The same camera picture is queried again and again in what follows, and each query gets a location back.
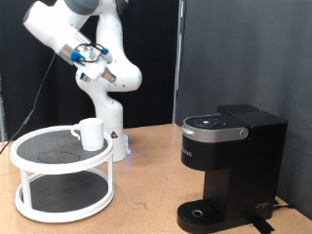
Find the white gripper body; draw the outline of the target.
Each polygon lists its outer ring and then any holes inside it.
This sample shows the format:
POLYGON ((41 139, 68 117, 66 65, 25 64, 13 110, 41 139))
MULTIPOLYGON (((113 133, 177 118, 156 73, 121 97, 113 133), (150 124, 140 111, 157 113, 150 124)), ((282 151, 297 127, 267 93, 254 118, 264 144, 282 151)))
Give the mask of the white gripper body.
POLYGON ((108 68, 111 58, 105 48, 78 48, 77 68, 80 78, 85 81, 96 81, 102 78, 105 68, 108 68))

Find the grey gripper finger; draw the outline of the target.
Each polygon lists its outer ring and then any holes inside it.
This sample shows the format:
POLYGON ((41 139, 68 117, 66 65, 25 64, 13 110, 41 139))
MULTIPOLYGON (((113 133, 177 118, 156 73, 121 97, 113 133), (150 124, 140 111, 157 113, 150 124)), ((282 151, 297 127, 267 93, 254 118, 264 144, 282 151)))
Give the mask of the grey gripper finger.
POLYGON ((101 77, 110 83, 114 83, 116 81, 116 76, 108 68, 104 69, 101 77))

